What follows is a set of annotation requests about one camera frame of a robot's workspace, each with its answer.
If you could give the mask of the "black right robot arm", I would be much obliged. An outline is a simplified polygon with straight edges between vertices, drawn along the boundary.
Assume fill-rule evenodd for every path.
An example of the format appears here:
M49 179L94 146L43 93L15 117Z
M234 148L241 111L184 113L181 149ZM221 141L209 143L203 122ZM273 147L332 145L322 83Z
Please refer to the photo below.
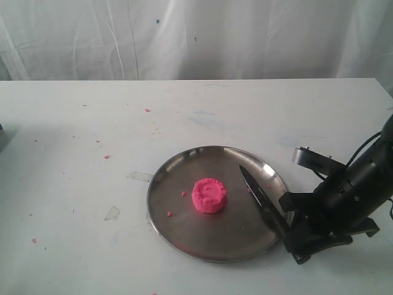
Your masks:
M347 164L306 147L296 148L292 160L318 176L325 175L313 192L286 192L279 199L284 212L294 212L283 242L297 264L352 243L353 235L372 237L379 231L370 215L392 197L392 119Z

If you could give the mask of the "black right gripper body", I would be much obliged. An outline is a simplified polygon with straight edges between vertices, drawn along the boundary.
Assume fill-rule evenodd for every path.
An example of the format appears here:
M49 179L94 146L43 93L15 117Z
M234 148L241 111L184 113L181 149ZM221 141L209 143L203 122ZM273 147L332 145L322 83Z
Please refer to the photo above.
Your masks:
M313 192L316 209L309 220L335 235L379 232L370 217L379 206L379 172L342 172L330 175Z

